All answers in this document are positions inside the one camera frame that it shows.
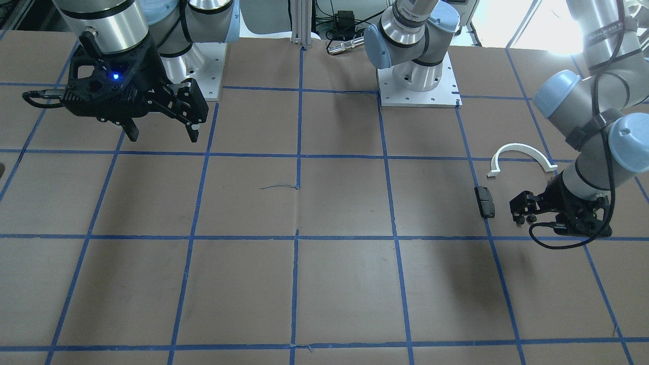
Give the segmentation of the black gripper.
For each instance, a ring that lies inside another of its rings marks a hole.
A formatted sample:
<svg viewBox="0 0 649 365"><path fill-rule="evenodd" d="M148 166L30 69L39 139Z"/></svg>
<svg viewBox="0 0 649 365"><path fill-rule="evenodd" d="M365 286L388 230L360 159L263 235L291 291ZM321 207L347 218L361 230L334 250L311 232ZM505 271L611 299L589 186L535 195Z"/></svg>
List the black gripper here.
<svg viewBox="0 0 649 365"><path fill-rule="evenodd" d="M607 197L596 197L594 200L584 200L575 196L563 179L563 173L556 176L545 191L538 195L538 207L543 212L556 212L556 223L565 226L563 229L555 228L556 234L563 236L610 237L612 228L605 220L610 211ZM525 215L515 217L517 226L526 224Z"/></svg>
<svg viewBox="0 0 649 365"><path fill-rule="evenodd" d="M136 142L139 129L132 118L160 112L171 102L171 81L165 74L155 40L146 35L133 48L114 54L99 48L95 35L80 35L61 104L75 116L121 122L121 129ZM199 123L188 123L192 143L199 138Z"/></svg>

